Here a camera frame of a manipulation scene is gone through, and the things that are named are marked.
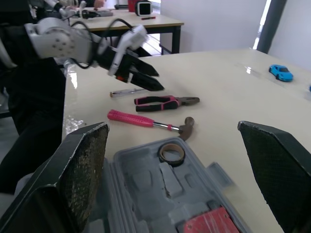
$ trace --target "pliers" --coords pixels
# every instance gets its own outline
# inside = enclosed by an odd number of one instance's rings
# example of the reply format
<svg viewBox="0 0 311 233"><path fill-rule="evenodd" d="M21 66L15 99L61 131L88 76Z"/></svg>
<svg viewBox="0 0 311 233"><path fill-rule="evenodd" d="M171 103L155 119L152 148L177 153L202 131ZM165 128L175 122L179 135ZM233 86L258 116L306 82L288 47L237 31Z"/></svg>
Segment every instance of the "pliers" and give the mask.
<svg viewBox="0 0 311 233"><path fill-rule="evenodd" d="M148 105L152 102L161 102L161 104ZM198 97L182 97L174 96L148 96L134 99L136 112L155 112L169 109L176 109L182 105L189 106L200 102Z"/></svg>

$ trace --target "hammer head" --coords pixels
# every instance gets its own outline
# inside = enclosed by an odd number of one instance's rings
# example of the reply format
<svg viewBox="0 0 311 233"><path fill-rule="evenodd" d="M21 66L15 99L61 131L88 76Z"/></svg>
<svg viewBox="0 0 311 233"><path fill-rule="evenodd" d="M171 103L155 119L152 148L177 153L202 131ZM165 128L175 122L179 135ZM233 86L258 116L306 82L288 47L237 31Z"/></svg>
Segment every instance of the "hammer head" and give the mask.
<svg viewBox="0 0 311 233"><path fill-rule="evenodd" d="M185 119L185 124L179 126L179 137L186 141L192 134L193 130L193 125L194 125L194 119L192 117L187 117Z"/></svg>

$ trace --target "pink hammer handle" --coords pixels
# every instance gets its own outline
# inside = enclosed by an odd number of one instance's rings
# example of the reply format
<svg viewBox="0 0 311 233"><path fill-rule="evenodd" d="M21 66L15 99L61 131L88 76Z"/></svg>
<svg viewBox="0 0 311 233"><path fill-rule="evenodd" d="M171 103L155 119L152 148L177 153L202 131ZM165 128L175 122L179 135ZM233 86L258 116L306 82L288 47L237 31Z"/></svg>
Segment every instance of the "pink hammer handle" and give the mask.
<svg viewBox="0 0 311 233"><path fill-rule="evenodd" d="M121 121L124 123L143 126L143 127L153 127L153 122L154 122L154 120L146 118L144 116L123 113L123 112L119 112L116 110L110 110L107 117L109 120L117 120L117 121Z"/></svg>

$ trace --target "screwdriver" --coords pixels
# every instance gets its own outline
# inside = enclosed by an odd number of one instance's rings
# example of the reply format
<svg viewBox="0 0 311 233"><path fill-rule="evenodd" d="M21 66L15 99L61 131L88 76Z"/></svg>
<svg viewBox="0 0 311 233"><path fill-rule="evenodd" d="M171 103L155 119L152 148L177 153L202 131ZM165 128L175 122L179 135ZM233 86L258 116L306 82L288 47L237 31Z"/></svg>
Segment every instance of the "screwdriver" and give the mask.
<svg viewBox="0 0 311 233"><path fill-rule="evenodd" d="M126 89L126 90L120 90L120 91L112 91L110 92L110 97L116 97L116 96L125 96L134 94L136 92L145 91L145 89Z"/></svg>

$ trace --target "roll of tape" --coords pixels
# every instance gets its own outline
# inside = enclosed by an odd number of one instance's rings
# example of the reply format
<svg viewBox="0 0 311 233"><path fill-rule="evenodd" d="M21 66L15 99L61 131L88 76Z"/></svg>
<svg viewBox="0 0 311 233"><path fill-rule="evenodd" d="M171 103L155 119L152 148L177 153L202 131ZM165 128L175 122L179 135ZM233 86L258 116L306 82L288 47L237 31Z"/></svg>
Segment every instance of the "roll of tape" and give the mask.
<svg viewBox="0 0 311 233"><path fill-rule="evenodd" d="M173 151L178 152L180 158L178 160L168 160L165 157L164 152L169 151L169 150L173 150ZM158 155L159 155L160 162L162 162L162 163L166 162L169 165L171 165L172 167L182 165L184 163L185 157L186 157L184 149L182 149L180 145L174 144L174 143L164 144L163 146L161 146L159 149Z"/></svg>

